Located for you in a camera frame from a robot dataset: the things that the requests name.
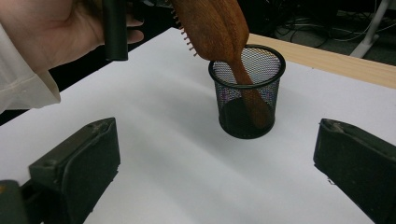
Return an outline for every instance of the wooden table edge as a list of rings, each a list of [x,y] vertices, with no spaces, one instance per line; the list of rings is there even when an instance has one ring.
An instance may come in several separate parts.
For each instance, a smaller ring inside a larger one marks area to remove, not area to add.
[[[250,34],[248,44],[275,49],[286,61],[396,89],[396,66]]]

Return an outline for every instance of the wooden hairbrush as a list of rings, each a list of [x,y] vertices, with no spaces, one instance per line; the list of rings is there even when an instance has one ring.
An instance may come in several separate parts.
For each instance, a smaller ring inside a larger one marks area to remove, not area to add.
[[[197,54],[209,61],[227,63],[238,85],[253,82],[242,63],[241,54],[248,42],[249,30],[236,0],[170,0]],[[264,128],[271,119],[269,105],[256,90],[243,90],[247,112],[256,128]]]

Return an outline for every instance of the hairbrush bristles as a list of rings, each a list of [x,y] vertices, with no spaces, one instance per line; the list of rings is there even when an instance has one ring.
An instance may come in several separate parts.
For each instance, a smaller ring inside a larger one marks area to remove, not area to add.
[[[172,11],[171,11],[171,14],[173,14],[174,16],[173,16],[173,19],[175,20],[175,23],[176,23],[176,25],[178,26],[178,29],[179,30],[181,30],[181,34],[182,35],[185,35],[186,34],[186,32],[184,31],[184,27],[183,27],[183,25],[181,24],[181,21],[178,19],[178,15],[176,14],[176,12],[175,12],[175,10],[173,9]],[[189,37],[188,36],[186,36],[186,37],[184,37],[183,38],[185,41],[187,41],[187,40],[189,40]],[[189,48],[189,51],[192,51],[194,49],[194,46],[192,46],[191,48]]]

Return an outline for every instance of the white paper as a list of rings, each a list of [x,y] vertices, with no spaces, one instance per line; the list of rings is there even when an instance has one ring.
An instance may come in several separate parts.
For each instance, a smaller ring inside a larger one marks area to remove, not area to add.
[[[170,29],[62,92],[63,101],[0,127],[0,179],[84,125],[115,117],[119,174],[87,224],[372,223],[313,153],[322,118],[353,124],[396,145],[396,90],[287,62],[276,124],[254,140],[219,126],[208,62]]]

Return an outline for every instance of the finger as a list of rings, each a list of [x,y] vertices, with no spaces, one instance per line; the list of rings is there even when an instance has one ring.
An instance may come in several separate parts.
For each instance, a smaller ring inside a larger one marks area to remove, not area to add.
[[[137,21],[141,21],[144,22],[144,16],[143,16],[143,3],[136,3],[133,4],[131,2],[127,3],[127,8],[126,8],[126,14],[127,14],[127,19],[135,19]]]
[[[143,25],[143,23],[144,23],[144,19],[134,18],[134,16],[131,14],[126,15],[126,25],[128,27],[141,26],[141,25]]]
[[[141,31],[138,30],[128,30],[128,44],[133,44],[143,40],[145,36]]]

